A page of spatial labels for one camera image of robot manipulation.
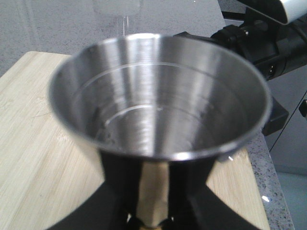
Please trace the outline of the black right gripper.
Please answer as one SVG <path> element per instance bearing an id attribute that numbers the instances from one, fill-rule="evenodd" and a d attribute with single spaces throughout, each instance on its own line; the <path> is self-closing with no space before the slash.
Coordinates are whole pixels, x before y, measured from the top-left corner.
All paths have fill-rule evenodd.
<path id="1" fill-rule="evenodd" d="M 175 36 L 208 42 L 227 48 L 252 63 L 267 81 L 277 71 L 278 64 L 274 62 L 274 58 L 278 55 L 277 46 L 254 25 L 239 27 L 231 24 L 217 31 L 211 37 L 198 36 L 187 31 L 175 34 Z M 287 118 L 288 111 L 272 97 L 272 111 L 262 129 L 262 134 L 268 136 L 281 130 Z"/>

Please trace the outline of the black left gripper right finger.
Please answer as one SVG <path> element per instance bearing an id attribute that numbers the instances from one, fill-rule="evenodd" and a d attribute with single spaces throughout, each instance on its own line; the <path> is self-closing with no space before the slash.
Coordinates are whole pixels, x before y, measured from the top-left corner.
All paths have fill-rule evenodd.
<path id="1" fill-rule="evenodd" d="M 257 230 L 207 186 L 188 196 L 197 230 Z"/>

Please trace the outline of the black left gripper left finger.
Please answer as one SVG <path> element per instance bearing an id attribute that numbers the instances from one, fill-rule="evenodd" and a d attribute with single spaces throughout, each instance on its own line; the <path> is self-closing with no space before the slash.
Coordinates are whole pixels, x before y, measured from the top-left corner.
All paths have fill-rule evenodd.
<path id="1" fill-rule="evenodd" d="M 134 184 L 103 183 L 83 204 L 50 227 L 51 230 L 125 230 L 125 203 L 133 196 Z"/>

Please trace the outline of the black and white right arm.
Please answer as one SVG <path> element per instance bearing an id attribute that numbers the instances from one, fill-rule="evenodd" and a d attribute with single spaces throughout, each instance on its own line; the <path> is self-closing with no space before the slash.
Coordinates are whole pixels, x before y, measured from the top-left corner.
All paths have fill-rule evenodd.
<path id="1" fill-rule="evenodd" d="M 307 63 L 307 3 L 304 0 L 246 0 L 244 14 L 223 12 L 227 19 L 241 19 L 210 37 L 181 32 L 181 37 L 228 48 L 255 65 L 272 80 Z M 249 158 L 271 230 L 292 230 L 294 224 L 264 137 L 283 131 L 288 111 L 277 101 L 262 133 L 249 145 Z"/>

